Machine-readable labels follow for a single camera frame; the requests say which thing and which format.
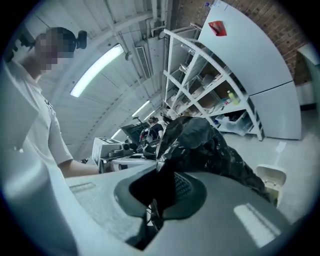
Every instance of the floor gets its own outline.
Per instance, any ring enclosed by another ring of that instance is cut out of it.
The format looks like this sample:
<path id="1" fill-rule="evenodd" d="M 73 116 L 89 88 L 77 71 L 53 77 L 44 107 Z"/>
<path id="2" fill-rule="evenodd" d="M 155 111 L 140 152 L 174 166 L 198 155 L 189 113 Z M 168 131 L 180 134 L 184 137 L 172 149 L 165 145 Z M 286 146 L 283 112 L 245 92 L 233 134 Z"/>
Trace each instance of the floor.
<path id="1" fill-rule="evenodd" d="M 259 164 L 284 169 L 286 182 L 278 209 L 290 223 L 310 211 L 320 192 L 320 121 L 315 110 L 303 111 L 301 116 L 301 140 L 264 138 L 258 141 L 254 135 L 224 135 L 227 144 L 236 149 L 253 170 Z M 280 142 L 282 146 L 285 143 L 285 147 L 278 153 L 276 148 Z"/>

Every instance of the ceiling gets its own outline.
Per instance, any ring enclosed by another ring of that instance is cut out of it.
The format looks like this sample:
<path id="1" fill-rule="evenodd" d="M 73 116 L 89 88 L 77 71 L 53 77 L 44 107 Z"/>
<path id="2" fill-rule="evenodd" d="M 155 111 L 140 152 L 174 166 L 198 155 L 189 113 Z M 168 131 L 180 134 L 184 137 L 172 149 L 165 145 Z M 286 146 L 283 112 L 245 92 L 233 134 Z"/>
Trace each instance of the ceiling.
<path id="1" fill-rule="evenodd" d="M 80 30 L 88 32 L 87 48 L 76 50 L 68 64 L 39 81 L 76 160 L 91 155 L 95 137 L 110 138 L 121 126 L 132 124 L 132 114 L 147 100 L 150 104 L 138 114 L 141 119 L 160 109 L 166 82 L 167 39 L 156 35 L 161 30 L 152 37 L 150 28 L 166 25 L 167 9 L 168 0 L 46 0 L 25 20 L 33 38 L 52 27 L 67 28 L 75 35 Z M 143 39 L 149 79 L 135 49 Z M 132 59 L 126 60 L 123 53 L 93 79 L 80 97 L 71 96 L 70 91 L 86 70 L 117 43 L 125 53 L 132 53 Z M 22 58 L 27 50 L 20 47 L 18 53 L 15 59 Z"/>

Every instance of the metal shelving unit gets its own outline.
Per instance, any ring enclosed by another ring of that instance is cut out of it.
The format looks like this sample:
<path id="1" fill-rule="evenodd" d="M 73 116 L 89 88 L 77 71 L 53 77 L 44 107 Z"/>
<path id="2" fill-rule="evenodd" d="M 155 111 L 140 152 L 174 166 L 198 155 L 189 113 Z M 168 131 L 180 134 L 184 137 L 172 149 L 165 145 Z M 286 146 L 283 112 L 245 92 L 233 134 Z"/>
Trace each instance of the metal shelving unit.
<path id="1" fill-rule="evenodd" d="M 240 88 L 236 85 L 234 80 L 231 77 L 232 70 L 228 67 L 222 67 L 212 58 L 212 52 L 210 52 L 206 47 L 201 47 L 196 37 L 198 36 L 199 31 L 190 26 L 184 27 L 177 30 L 169 31 L 164 30 L 164 33 L 170 36 L 169 42 L 169 54 L 168 54 L 168 66 L 167 70 L 164 70 L 163 73 L 166 76 L 166 88 L 165 88 L 165 103 L 169 105 L 173 110 L 177 106 L 177 104 L 184 98 L 184 96 L 188 99 L 188 102 L 184 102 L 184 104 L 180 105 L 179 110 L 175 110 L 175 112 L 179 115 L 189 109 L 191 106 L 194 106 L 198 109 L 198 112 L 193 115 L 194 117 L 202 117 L 206 118 L 208 122 L 215 128 L 217 128 L 220 132 L 224 133 L 234 133 L 234 130 L 227 129 L 223 125 L 216 125 L 212 119 L 214 116 L 232 113 L 236 111 L 245 110 L 247 111 L 251 121 L 252 127 L 247 134 L 255 134 L 259 141 L 262 141 L 262 126 L 259 121 L 259 117 L 254 110 L 253 105 L 249 104 L 248 95 L 241 91 Z M 183 52 L 181 49 L 183 46 L 187 46 L 190 50 Z M 178 63 L 186 64 L 186 60 L 192 57 L 191 62 L 188 64 L 187 70 L 183 74 L 179 67 L 177 67 Z M 216 79 L 213 79 L 204 90 L 194 97 L 189 92 L 189 87 L 192 85 L 195 79 L 199 79 L 199 74 L 205 68 L 207 63 L 211 64 L 217 72 L 219 72 L 220 76 Z M 227 82 L 234 93 L 237 95 L 237 99 L 239 104 L 235 105 L 232 102 L 224 105 L 223 109 L 220 108 L 220 105 L 215 105 L 211 109 L 204 108 L 199 101 L 203 99 L 208 94 L 214 93 L 214 90 L 218 88 L 222 83 Z M 178 88 L 178 92 L 174 97 L 174 100 L 170 100 L 170 104 L 167 102 L 169 85 L 176 86 Z"/>

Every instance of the black garbage bag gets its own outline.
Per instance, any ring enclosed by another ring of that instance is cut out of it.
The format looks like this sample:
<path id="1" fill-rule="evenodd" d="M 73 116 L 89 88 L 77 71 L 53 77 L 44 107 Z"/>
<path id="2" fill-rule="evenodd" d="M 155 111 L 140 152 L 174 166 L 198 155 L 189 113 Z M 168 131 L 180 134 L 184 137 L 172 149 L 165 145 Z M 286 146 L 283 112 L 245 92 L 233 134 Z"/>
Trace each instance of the black garbage bag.
<path id="1" fill-rule="evenodd" d="M 155 139 L 153 141 L 146 143 L 146 146 L 143 148 L 143 151 L 142 151 L 143 156 L 146 159 L 156 160 L 156 158 L 157 158 L 156 150 L 157 150 L 159 142 L 160 142 L 160 139 Z"/>
<path id="2" fill-rule="evenodd" d="M 173 120 L 156 155 L 158 174 L 168 167 L 174 172 L 209 172 L 231 178 L 270 202 L 263 181 L 205 118 L 182 116 Z"/>

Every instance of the hair bun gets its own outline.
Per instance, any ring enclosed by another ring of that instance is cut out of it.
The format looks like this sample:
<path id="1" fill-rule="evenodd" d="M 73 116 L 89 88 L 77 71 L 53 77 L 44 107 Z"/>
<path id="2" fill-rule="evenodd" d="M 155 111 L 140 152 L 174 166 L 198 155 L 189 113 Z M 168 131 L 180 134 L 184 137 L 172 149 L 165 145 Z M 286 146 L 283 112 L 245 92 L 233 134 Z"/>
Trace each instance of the hair bun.
<path id="1" fill-rule="evenodd" d="M 87 47 L 87 32 L 84 30 L 79 31 L 78 38 L 76 39 L 76 48 L 86 49 Z"/>

